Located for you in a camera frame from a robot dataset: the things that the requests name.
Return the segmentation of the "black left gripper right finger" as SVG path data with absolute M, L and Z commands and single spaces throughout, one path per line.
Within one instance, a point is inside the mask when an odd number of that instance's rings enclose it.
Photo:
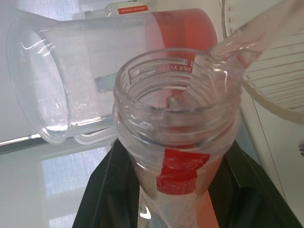
M 302 227 L 264 169 L 237 142 L 208 190 L 221 228 Z

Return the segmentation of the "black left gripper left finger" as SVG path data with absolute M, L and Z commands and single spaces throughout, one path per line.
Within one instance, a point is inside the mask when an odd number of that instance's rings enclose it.
M 128 151 L 116 140 L 89 178 L 73 227 L 137 227 L 139 193 Z

